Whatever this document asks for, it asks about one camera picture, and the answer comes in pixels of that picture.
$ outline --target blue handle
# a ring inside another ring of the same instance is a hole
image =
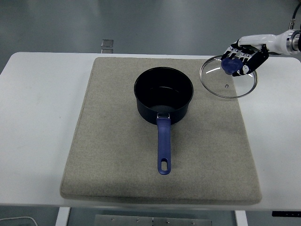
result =
[[[170,119],[157,118],[158,126],[158,171],[162,175],[170,173],[171,151],[170,151]]]

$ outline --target saucepan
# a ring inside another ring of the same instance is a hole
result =
[[[139,114],[158,127],[158,171],[171,171],[171,125],[180,121],[188,110],[193,85],[182,72],[170,67],[155,67],[136,80],[134,93]]]

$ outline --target robotic hand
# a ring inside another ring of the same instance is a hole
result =
[[[261,34],[242,37],[233,43],[221,57],[222,68],[232,76],[252,73],[268,59],[269,54],[299,53],[301,50],[299,37],[300,30],[288,30],[280,35]],[[239,62],[235,72],[227,71],[227,64],[235,60],[240,60],[242,63]]]

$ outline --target pot lid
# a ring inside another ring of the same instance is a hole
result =
[[[239,66],[240,60],[235,58],[229,61],[228,65],[222,65],[221,57],[214,56],[201,67],[200,79],[203,86],[209,92],[223,98],[239,98],[251,93],[257,85],[256,71],[233,77],[233,70],[236,71],[235,67]]]

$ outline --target table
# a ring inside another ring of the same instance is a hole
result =
[[[59,187],[88,79],[97,57],[208,59],[210,56],[15,53],[0,75],[0,204],[300,210],[301,64],[270,57],[239,104],[262,201],[251,206],[146,205],[63,199]]]

